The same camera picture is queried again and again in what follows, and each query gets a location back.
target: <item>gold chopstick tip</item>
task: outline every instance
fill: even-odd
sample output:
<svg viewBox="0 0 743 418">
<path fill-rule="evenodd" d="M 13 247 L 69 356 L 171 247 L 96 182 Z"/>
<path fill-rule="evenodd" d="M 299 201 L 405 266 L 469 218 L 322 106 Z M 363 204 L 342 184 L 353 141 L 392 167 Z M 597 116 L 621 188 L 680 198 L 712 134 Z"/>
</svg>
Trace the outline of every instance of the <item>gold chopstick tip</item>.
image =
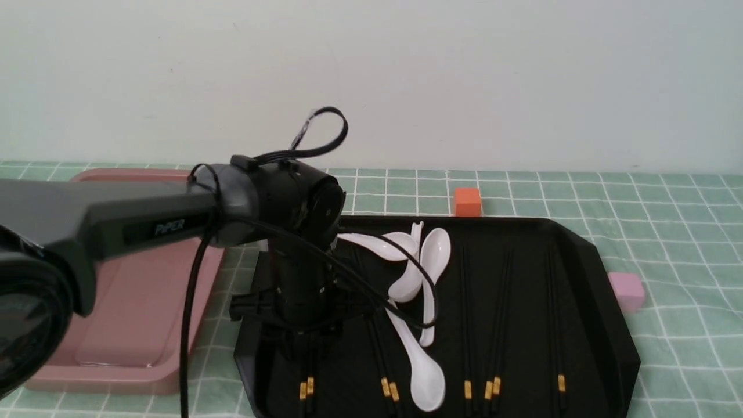
<svg viewBox="0 0 743 418">
<path fill-rule="evenodd" d="M 496 376 L 493 379 L 493 395 L 498 396 L 501 394 L 501 378 Z"/>
<path fill-rule="evenodd" d="M 307 382 L 299 384 L 299 400 L 303 401 L 307 399 Z"/>
<path fill-rule="evenodd" d="M 389 398 L 392 396 L 392 394 L 389 391 L 389 382 L 387 382 L 387 378 L 382 378 L 382 393 L 384 393 L 384 397 Z"/>
<path fill-rule="evenodd" d="M 389 384 L 389 392 L 392 394 L 392 401 L 398 402 L 400 401 L 400 394 L 398 393 L 398 384 L 395 382 L 392 382 Z"/>
<path fill-rule="evenodd" d="M 565 393 L 567 391 L 565 388 L 565 375 L 557 375 L 557 390 L 559 390 L 560 393 Z"/>
<path fill-rule="evenodd" d="M 485 399 L 491 400 L 493 398 L 493 383 L 488 380 L 485 383 Z"/>
</svg>

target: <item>white spoon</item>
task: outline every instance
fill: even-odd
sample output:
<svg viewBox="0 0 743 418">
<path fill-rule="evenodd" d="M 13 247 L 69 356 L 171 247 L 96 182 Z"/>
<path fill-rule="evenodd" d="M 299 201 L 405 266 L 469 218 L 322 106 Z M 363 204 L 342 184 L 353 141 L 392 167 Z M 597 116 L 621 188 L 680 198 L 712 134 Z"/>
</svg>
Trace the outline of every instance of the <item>white spoon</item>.
<svg viewBox="0 0 743 418">
<path fill-rule="evenodd" d="M 408 251 L 410 254 L 413 254 L 416 251 L 415 241 L 410 234 L 404 232 L 390 232 L 384 234 L 384 236 L 395 241 L 396 244 L 402 247 L 405 251 Z M 379 257 L 382 257 L 384 260 L 403 261 L 408 259 L 405 254 L 400 252 L 400 250 L 377 237 L 364 234 L 338 234 L 338 238 L 352 242 L 356 245 L 361 245 Z"/>
<path fill-rule="evenodd" d="M 410 235 L 415 241 L 415 253 L 412 254 L 416 260 L 418 259 L 419 248 L 421 247 L 421 232 L 423 232 L 423 221 L 413 224 L 410 228 Z M 410 302 L 421 290 L 421 284 L 423 283 L 423 275 L 418 267 L 413 264 L 412 261 L 408 260 L 408 266 L 405 268 L 405 272 L 399 279 L 397 279 L 392 286 L 387 290 L 387 294 L 390 299 L 398 303 Z"/>
<path fill-rule="evenodd" d="M 421 247 L 421 265 L 431 277 L 433 284 L 444 273 L 449 264 L 452 254 L 452 242 L 449 234 L 436 228 L 428 234 Z M 433 291 L 426 280 L 423 280 L 423 321 L 430 322 L 433 319 Z M 421 347 L 428 347 L 433 343 L 434 327 L 424 328 L 421 332 Z"/>
<path fill-rule="evenodd" d="M 403 342 L 410 359 L 410 395 L 423 412 L 436 411 L 444 403 L 447 381 L 438 363 L 418 345 L 405 321 L 387 310 L 387 316 Z"/>
</svg>

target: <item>spoon handle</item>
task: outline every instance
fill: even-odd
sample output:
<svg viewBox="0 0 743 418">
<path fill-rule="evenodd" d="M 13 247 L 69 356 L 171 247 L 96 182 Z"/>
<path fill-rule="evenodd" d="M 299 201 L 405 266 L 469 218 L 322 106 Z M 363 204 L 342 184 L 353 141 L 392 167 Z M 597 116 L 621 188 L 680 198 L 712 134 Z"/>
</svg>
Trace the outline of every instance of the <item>spoon handle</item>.
<svg viewBox="0 0 743 418">
<path fill-rule="evenodd" d="M 403 342 L 403 347 L 405 347 L 405 351 L 407 351 L 408 357 L 410 357 L 410 366 L 415 367 L 415 361 L 413 361 L 414 357 L 418 357 L 420 355 L 428 355 L 421 349 L 420 346 L 418 346 L 418 342 L 415 340 L 412 332 L 410 332 L 407 324 L 405 324 L 405 321 L 399 319 L 394 313 L 390 312 L 389 309 L 385 309 L 385 311 L 387 311 L 387 316 L 389 316 L 389 320 L 390 322 L 392 322 L 392 326 L 395 327 L 395 331 L 398 332 L 400 340 Z"/>
<path fill-rule="evenodd" d="M 415 228 L 415 232 L 411 232 L 411 235 L 413 236 L 413 240 L 415 241 L 415 249 L 417 251 L 421 250 L 421 235 L 423 234 L 423 221 L 420 221 L 417 224 L 413 224 L 413 227 Z"/>
<path fill-rule="evenodd" d="M 433 291 L 428 284 L 428 280 L 423 280 L 423 322 L 431 322 L 433 319 Z M 433 344 L 434 328 L 423 328 L 421 331 L 421 347 L 428 347 Z"/>
</svg>

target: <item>black tray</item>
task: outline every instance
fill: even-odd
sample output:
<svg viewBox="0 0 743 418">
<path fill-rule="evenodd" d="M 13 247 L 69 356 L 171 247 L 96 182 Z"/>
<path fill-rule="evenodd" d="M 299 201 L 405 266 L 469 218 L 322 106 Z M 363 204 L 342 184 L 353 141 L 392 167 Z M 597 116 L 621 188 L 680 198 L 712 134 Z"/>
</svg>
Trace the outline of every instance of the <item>black tray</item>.
<svg viewBox="0 0 743 418">
<path fill-rule="evenodd" d="M 562 357 L 567 380 L 568 408 L 562 417 L 624 417 L 627 414 L 640 358 L 611 289 L 596 248 L 561 225 L 547 219 L 449 218 L 413 216 L 347 216 L 342 226 L 375 233 L 409 232 L 413 222 L 425 222 L 423 237 L 444 228 L 452 240 L 449 267 L 437 283 L 441 299 L 435 341 L 426 351 L 441 365 L 447 378 L 444 404 L 435 412 L 419 411 L 410 397 L 410 366 L 403 345 L 389 319 L 382 314 L 380 333 L 391 376 L 397 383 L 398 411 L 405 417 L 464 417 L 463 330 L 458 246 L 468 248 L 469 276 L 474 295 L 473 398 L 479 411 L 492 344 L 493 322 L 499 299 L 505 254 L 513 250 L 513 275 L 498 417 L 557 417 L 554 414 L 555 377 L 549 340 L 546 277 L 554 277 L 561 320 Z M 552 273 L 546 257 L 552 251 Z M 365 277 L 378 289 L 397 280 L 405 263 L 383 261 L 358 248 Z M 351 258 L 351 244 L 340 241 L 336 255 Z M 267 257 L 261 254 L 252 290 L 270 287 Z M 421 293 L 401 306 L 421 317 Z M 310 417 L 387 417 L 372 340 L 364 319 L 345 323 L 343 338 L 328 359 L 317 366 L 315 411 Z M 417 337 L 420 333 L 413 330 Z M 235 348 L 253 412 L 257 417 L 299 415 L 299 366 L 277 355 L 263 342 L 262 325 L 244 319 Z"/>
</svg>

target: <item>chopstick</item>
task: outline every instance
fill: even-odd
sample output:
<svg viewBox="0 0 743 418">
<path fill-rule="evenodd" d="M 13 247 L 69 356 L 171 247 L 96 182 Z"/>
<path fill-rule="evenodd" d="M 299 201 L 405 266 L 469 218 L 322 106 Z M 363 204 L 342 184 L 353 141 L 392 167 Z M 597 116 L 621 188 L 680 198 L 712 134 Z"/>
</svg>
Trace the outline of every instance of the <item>chopstick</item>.
<svg viewBox="0 0 743 418">
<path fill-rule="evenodd" d="M 351 249 L 351 255 L 359 270 L 363 271 L 363 262 L 356 248 Z M 372 339 L 374 357 L 377 361 L 377 372 L 382 384 L 382 394 L 384 396 L 387 414 L 391 417 L 402 418 L 403 409 L 400 405 L 400 394 L 398 393 L 398 384 L 392 370 L 392 363 L 387 356 L 384 347 L 382 332 L 380 331 L 378 310 L 373 311 L 370 317 L 366 319 L 369 336 Z"/>
<path fill-rule="evenodd" d="M 380 382 L 382 382 L 382 394 L 384 396 L 385 407 L 387 408 L 387 415 L 394 417 L 396 415 L 395 402 L 392 400 L 392 391 L 389 388 L 387 367 L 384 363 L 384 358 L 382 357 L 382 345 L 379 341 L 379 335 L 377 334 L 374 315 L 366 319 L 366 328 L 369 331 L 369 337 L 371 338 L 371 348 L 372 351 L 374 351 L 374 359 L 377 361 L 377 373 L 379 374 Z"/>
<path fill-rule="evenodd" d="M 493 380 L 485 383 L 485 400 L 490 401 L 490 413 L 495 415 L 499 411 L 501 399 L 501 385 L 503 373 L 504 346 L 507 332 L 506 318 L 510 302 L 510 284 L 513 273 L 513 249 L 509 249 L 503 262 L 501 285 L 499 287 L 499 310 L 493 331 L 493 346 L 490 353 L 490 367 Z"/>
<path fill-rule="evenodd" d="M 304 418 L 306 416 L 307 409 L 307 360 L 308 357 L 305 356 L 302 359 L 301 366 L 299 367 L 299 376 L 302 379 L 302 381 L 299 383 L 299 418 Z"/>
<path fill-rule="evenodd" d="M 462 345 L 464 352 L 464 416 L 471 417 L 478 411 L 477 403 L 473 400 L 473 357 L 472 347 L 477 347 L 474 342 L 474 332 L 472 330 L 472 294 L 470 283 L 470 255 L 467 253 L 467 246 L 461 244 L 459 247 L 459 280 L 461 282 L 461 305 L 462 305 Z"/>
<path fill-rule="evenodd" d="M 307 414 L 314 414 L 315 412 L 315 376 L 317 375 L 317 351 L 314 346 L 315 334 L 310 334 L 309 338 L 309 350 L 307 360 Z"/>
<path fill-rule="evenodd" d="M 550 309 L 549 335 L 553 373 L 550 380 L 557 378 L 556 381 L 553 381 L 557 384 L 557 404 L 559 410 L 564 411 L 568 407 L 568 394 L 565 386 L 565 368 L 562 363 L 562 345 L 560 343 L 562 334 L 559 305 L 557 303 L 557 275 L 555 274 L 557 266 L 551 248 L 547 250 L 545 267 L 547 269 L 547 298 Z"/>
</svg>

